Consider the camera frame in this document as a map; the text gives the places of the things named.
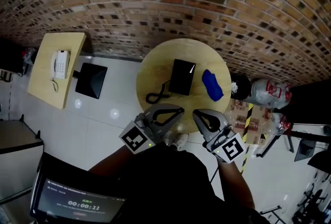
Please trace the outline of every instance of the blue object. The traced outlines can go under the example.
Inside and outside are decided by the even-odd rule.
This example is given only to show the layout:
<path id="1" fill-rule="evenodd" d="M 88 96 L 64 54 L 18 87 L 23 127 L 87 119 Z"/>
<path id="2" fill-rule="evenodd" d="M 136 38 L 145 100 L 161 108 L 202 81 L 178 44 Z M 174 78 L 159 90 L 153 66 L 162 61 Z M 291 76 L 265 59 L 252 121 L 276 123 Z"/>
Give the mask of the blue object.
<path id="1" fill-rule="evenodd" d="M 222 98 L 223 91 L 218 85 L 215 74 L 212 74 L 209 70 L 205 70 L 202 74 L 202 82 L 206 86 L 208 95 L 213 101 L 218 101 Z"/>

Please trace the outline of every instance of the display screen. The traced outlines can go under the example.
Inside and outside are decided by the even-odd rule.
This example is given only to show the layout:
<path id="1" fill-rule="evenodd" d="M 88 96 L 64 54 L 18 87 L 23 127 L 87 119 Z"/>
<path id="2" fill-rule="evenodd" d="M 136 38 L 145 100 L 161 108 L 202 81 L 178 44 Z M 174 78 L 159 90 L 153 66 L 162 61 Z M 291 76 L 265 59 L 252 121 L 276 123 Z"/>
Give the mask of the display screen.
<path id="1" fill-rule="evenodd" d="M 110 222 L 125 199 L 98 195 L 46 179 L 38 209 L 53 217 Z"/>

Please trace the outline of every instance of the desk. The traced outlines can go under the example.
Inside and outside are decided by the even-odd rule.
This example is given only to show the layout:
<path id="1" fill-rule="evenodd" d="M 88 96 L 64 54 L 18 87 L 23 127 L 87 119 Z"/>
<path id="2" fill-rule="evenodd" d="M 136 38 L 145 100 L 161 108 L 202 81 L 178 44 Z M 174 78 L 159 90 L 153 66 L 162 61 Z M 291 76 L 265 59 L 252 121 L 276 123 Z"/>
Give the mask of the desk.
<path id="1" fill-rule="evenodd" d="M 50 105 L 63 109 L 66 106 L 68 92 L 74 66 L 84 41 L 85 33 L 50 33 L 45 34 L 32 69 L 28 92 Z M 50 81 L 50 65 L 52 55 L 57 50 L 67 50 L 70 53 L 67 78 L 56 79 L 58 92 L 54 91 Z"/>
<path id="2" fill-rule="evenodd" d="M 180 133 L 198 131 L 193 121 L 194 109 L 212 109 L 224 112 L 231 96 L 231 77 L 222 57 L 210 46 L 193 39 L 174 39 L 164 42 L 152 49 L 142 62 L 137 76 L 137 97 L 143 110 L 151 104 L 146 102 L 146 95 L 159 93 L 162 84 L 171 78 L 175 58 L 196 63 L 190 95 L 172 94 L 170 98 L 162 98 L 159 103 L 171 103 L 185 109 L 184 116 L 174 126 L 173 130 Z M 216 75 L 218 84 L 224 96 L 214 102 L 207 93 L 202 82 L 203 72 L 209 69 Z"/>

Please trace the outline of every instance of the white tile floor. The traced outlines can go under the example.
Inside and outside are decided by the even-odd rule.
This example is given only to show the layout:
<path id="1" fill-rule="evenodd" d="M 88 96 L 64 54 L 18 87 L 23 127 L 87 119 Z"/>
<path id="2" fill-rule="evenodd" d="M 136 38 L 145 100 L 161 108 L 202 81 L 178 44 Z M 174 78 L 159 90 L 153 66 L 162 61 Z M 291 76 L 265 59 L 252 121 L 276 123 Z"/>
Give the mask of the white tile floor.
<path id="1" fill-rule="evenodd" d="M 8 93 L 11 92 L 10 119 L 18 119 L 24 114 L 26 123 L 33 131 L 41 130 L 46 152 L 88 170 L 123 145 L 119 134 L 141 112 L 136 96 L 136 76 L 140 63 L 80 57 L 77 70 L 80 70 L 83 62 L 108 68 L 99 100 L 76 93 L 76 80 L 73 80 L 67 106 L 64 110 L 58 110 L 27 93 L 27 74 L 22 78 L 15 76 L 11 84 L 0 82 L 0 104 L 5 109 L 0 113 L 5 118 L 8 116 Z M 81 100 L 80 109 L 74 106 L 77 99 Z M 118 113 L 115 116 L 117 119 L 111 117 L 114 116 L 111 115 L 112 111 Z M 298 131 L 308 129 L 314 128 L 298 127 Z M 200 133 L 192 133 L 184 149 L 194 153 L 205 164 L 211 178 L 217 163 L 202 147 L 202 143 Z M 293 144 L 296 150 L 299 140 L 293 139 Z M 280 215 L 290 223 L 297 203 L 313 182 L 317 170 L 307 165 L 308 160 L 294 162 L 295 154 L 288 151 L 285 138 L 279 139 L 264 158 L 254 157 L 260 151 L 261 148 L 251 148 L 244 172 L 256 208 L 260 211 L 281 205 L 283 209 Z M 241 167 L 243 159 L 237 161 L 238 167 Z M 218 174 L 212 186 L 216 195 L 222 198 Z"/>

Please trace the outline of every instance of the person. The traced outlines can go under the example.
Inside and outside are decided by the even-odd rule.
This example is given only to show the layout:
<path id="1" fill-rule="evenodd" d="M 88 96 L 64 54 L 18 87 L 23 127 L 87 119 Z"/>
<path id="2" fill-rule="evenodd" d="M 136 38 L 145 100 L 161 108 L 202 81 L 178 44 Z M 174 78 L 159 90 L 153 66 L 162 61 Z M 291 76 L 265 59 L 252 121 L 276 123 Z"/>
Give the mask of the person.
<path id="1" fill-rule="evenodd" d="M 126 146 L 90 169 L 120 182 L 126 197 L 120 223 L 269 223 L 254 210 L 252 194 L 235 163 L 219 160 L 224 201 L 215 196 L 204 164 L 180 151 L 188 135 L 134 155 Z"/>

